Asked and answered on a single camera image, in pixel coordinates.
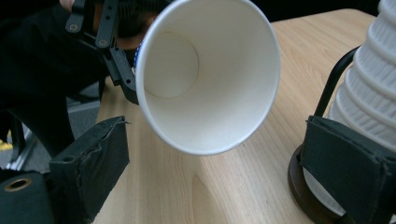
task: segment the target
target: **stack of paper cups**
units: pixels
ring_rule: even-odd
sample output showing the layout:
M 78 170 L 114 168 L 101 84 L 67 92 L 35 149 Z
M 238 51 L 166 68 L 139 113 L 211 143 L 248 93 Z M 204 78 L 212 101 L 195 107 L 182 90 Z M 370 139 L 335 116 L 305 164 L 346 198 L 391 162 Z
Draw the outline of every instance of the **stack of paper cups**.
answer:
M 396 152 L 396 1 L 381 0 L 379 12 L 346 71 L 327 118 Z M 306 170 L 304 176 L 319 201 L 339 216 L 345 213 Z

